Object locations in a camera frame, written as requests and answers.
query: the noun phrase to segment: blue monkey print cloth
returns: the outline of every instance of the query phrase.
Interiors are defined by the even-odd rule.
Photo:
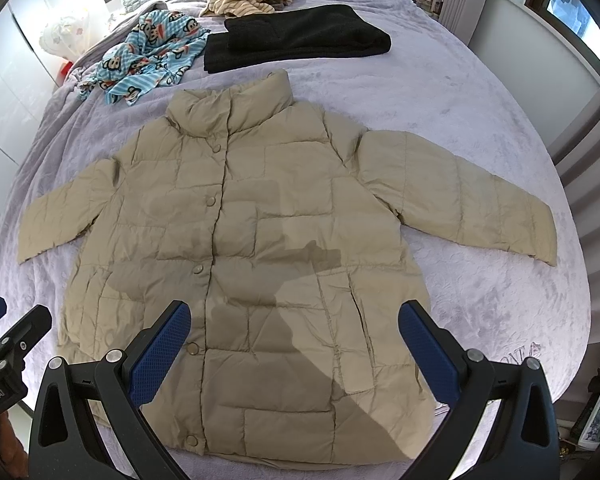
[[[107,50],[95,72],[78,84],[79,98],[84,101],[98,86],[107,104],[124,98],[132,105],[157,86],[177,85],[204,50],[210,32],[174,10],[140,16],[125,42]]]

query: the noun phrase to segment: silver bolt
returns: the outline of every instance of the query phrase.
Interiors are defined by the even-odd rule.
[[[466,351],[466,356],[474,363],[479,363],[484,359],[484,354],[475,348],[469,348]]]
[[[540,361],[538,361],[538,359],[536,359],[535,357],[530,357],[529,359],[526,360],[526,365],[531,368],[532,370],[539,370],[540,369]]]
[[[51,359],[51,361],[49,361],[49,368],[51,368],[52,370],[55,370],[56,368],[59,368],[61,364],[62,364],[62,358],[54,357],[53,359]]]
[[[122,350],[115,349],[107,352],[107,361],[110,363],[117,363],[120,359],[122,359]]]

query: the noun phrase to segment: jacket's left sleeve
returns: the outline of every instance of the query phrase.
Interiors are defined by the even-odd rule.
[[[422,137],[365,132],[354,170],[405,225],[459,244],[556,264],[549,206]]]
[[[73,240],[100,214],[116,190],[119,161],[98,160],[78,176],[35,199],[22,215],[18,262]]]

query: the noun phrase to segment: lavender blanket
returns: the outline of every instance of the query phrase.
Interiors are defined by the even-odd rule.
[[[205,0],[166,0],[170,9],[197,16]],[[0,335],[37,303],[54,316],[80,247],[75,240],[21,266],[16,263],[18,225],[36,197],[66,183],[99,158],[117,151],[140,126],[164,113],[180,88],[225,88],[285,68],[299,100],[319,102],[369,128],[410,130],[463,156],[546,202],[558,233],[555,268],[526,256],[459,246],[403,227],[422,268],[435,321],[465,348],[479,348],[496,361],[519,363],[538,357],[554,398],[574,377],[589,335],[589,288],[578,235],[544,145],[502,83],[452,34],[410,0],[294,0],[290,9],[321,4],[351,5],[392,38],[388,54],[363,59],[305,59],[270,62],[209,75],[197,59],[181,84],[157,88],[133,106],[106,105],[103,93],[77,99],[76,83],[104,51],[122,41],[128,26],[93,49],[48,104],[33,146],[13,183],[0,226],[0,295],[9,311]],[[164,8],[164,4],[152,4]],[[224,30],[222,19],[200,18],[202,27]],[[172,298],[165,298],[165,306]],[[56,333],[49,333],[27,358],[26,401],[33,405],[46,362],[54,355]],[[476,459],[493,420],[495,406],[478,430],[459,470]],[[106,438],[112,442],[110,435]],[[396,479],[407,463],[347,468],[330,472],[278,471],[176,452],[194,478]]]

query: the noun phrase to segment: window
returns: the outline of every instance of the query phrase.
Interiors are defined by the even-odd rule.
[[[580,0],[526,0],[600,75],[600,28]]]

